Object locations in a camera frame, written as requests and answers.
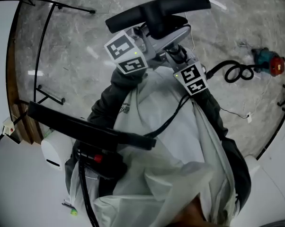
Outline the black metal stand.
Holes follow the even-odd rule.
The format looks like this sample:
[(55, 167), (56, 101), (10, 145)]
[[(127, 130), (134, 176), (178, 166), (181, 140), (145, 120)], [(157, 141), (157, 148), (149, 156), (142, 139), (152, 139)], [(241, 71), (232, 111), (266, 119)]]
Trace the black metal stand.
[[(18, 1), (19, 3), (24, 2), (23, 0), (0, 0), (0, 1)], [(84, 9), (84, 8), (79, 8), (79, 7), (73, 7), (67, 4), (63, 4), (57, 1), (53, 1), (53, 0), (39, 0), (39, 1), (44, 1), (44, 2), (48, 2), (50, 4), (52, 4), (49, 14), (47, 16), (43, 31), (42, 31), (42, 35), (40, 38), (40, 43), (39, 43), (39, 47), (38, 47), (38, 51), (37, 51), (37, 56), (36, 56), (36, 66), (35, 66), (35, 71), (34, 71), (34, 102), (36, 102), (36, 92), (40, 92), (41, 94), (43, 94), (45, 97), (43, 99), (41, 99), (40, 101), (38, 101), (38, 104), (41, 104), (43, 101), (45, 101), (46, 99), (51, 99), (54, 102), (63, 105), (65, 103), (65, 98), (62, 98), (61, 100), (58, 100), (56, 98), (54, 98), (53, 96), (51, 96), (50, 94), (44, 92), (41, 90), (42, 86), (38, 85), (37, 86), (37, 72), (38, 72), (38, 66), (39, 66), (39, 60), (40, 60), (40, 54), (41, 54), (41, 50), (42, 50), (42, 46), (43, 46), (43, 42), (44, 42), (44, 37), (45, 37), (45, 33), (50, 21), (50, 18), (52, 16), (52, 13), (54, 11), (54, 8), (57, 7), (58, 9), (62, 9), (62, 8), (68, 8), (68, 9), (75, 9), (75, 10), (80, 10), (80, 11), (85, 11), (88, 12), (90, 14), (95, 14), (96, 11), (94, 9)], [(25, 116), (27, 115), (27, 112), (25, 111), (25, 113), (22, 113), (15, 121), (13, 121), (12, 126), (15, 126), (19, 121), (21, 121)]]

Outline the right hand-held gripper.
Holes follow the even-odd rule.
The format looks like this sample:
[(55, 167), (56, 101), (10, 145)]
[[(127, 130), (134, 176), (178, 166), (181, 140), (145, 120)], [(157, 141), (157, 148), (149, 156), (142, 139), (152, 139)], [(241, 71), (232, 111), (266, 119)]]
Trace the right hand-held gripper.
[(174, 78), (184, 87), (190, 96), (208, 89), (205, 71), (199, 59), (193, 54), (188, 61), (172, 67)]

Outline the person's left forearm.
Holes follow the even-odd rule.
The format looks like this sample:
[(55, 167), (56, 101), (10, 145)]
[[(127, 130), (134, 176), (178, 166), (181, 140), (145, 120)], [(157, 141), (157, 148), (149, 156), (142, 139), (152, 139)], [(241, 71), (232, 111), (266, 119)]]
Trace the person's left forearm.
[(111, 77), (111, 85), (101, 94), (101, 98), (91, 108), (87, 121), (112, 129), (127, 95), (143, 80), (146, 69), (123, 74), (116, 68)]

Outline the white wooden-edged table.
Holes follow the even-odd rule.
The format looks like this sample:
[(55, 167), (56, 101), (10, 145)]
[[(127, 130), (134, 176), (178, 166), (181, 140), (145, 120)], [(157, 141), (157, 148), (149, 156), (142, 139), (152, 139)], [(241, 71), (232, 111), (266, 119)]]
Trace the white wooden-edged table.
[[(0, 1), (0, 135), (3, 122), (12, 117), (12, 113), (20, 116), (25, 109), (24, 102), (19, 99), (15, 75), (14, 27), (18, 19), (18, 1)], [(16, 133), (29, 143), (41, 143), (42, 134), (37, 122), (24, 117), (15, 126)]]

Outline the black chest-mounted device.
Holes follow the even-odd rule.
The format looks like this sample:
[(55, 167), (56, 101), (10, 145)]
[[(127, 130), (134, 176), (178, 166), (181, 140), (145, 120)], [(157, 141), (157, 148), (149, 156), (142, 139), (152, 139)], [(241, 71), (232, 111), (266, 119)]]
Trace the black chest-mounted device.
[(153, 138), (100, 127), (32, 101), (28, 104), (27, 115), (80, 141), (79, 162), (107, 180), (119, 179), (127, 171), (127, 166), (118, 153), (121, 148), (130, 146), (151, 150), (156, 144)]

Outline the white box with red button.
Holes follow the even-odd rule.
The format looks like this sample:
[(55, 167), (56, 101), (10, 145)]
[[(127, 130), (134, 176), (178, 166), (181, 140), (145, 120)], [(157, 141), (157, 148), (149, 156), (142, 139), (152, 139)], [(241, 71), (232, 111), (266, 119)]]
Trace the white box with red button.
[(15, 131), (15, 127), (14, 127), (14, 123), (10, 118), (7, 118), (4, 122), (3, 122), (3, 131), (2, 134), (3, 135), (8, 135), (10, 136), (13, 132)]

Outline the black grey handheld device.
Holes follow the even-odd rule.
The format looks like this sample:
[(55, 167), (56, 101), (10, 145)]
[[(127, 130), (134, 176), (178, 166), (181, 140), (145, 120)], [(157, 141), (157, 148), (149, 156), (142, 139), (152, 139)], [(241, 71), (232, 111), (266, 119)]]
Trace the black grey handheld device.
[(174, 28), (187, 23), (186, 19), (176, 14), (210, 8), (210, 0), (152, 0), (107, 19), (106, 25), (111, 33), (116, 33), (145, 23), (150, 36), (161, 39)]

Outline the person's right forearm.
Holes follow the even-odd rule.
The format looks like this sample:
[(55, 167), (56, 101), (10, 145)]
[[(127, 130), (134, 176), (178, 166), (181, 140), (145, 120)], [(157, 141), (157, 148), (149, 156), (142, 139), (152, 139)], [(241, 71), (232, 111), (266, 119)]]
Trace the person's right forearm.
[(220, 116), (220, 106), (209, 89), (205, 89), (200, 93), (193, 95), (195, 102), (201, 107), (208, 121), (214, 128), (220, 140), (226, 138), (228, 129), (224, 127)]

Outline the white rounded unit with slot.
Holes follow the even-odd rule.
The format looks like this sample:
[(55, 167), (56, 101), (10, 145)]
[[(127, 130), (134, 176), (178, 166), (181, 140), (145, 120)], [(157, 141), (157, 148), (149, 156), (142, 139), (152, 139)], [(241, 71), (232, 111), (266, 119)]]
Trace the white rounded unit with slot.
[(53, 131), (41, 142), (43, 156), (50, 167), (63, 171), (72, 153), (72, 140), (69, 136)]

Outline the teal red power tool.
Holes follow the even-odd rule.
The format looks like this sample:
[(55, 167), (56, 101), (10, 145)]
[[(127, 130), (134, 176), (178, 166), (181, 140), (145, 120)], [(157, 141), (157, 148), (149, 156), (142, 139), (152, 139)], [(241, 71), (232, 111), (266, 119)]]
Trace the teal red power tool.
[(278, 53), (270, 51), (267, 47), (251, 49), (253, 55), (254, 71), (256, 73), (265, 72), (275, 77), (285, 71), (285, 58)]

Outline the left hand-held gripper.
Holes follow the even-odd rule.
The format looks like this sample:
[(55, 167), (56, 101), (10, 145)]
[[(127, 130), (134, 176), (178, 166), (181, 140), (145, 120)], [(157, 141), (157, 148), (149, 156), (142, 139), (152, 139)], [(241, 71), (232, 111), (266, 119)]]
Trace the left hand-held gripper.
[(155, 39), (147, 27), (132, 27), (116, 34), (104, 46), (112, 62), (123, 74), (155, 67), (156, 56), (184, 40), (190, 34), (188, 20), (171, 15), (164, 18), (161, 38)]

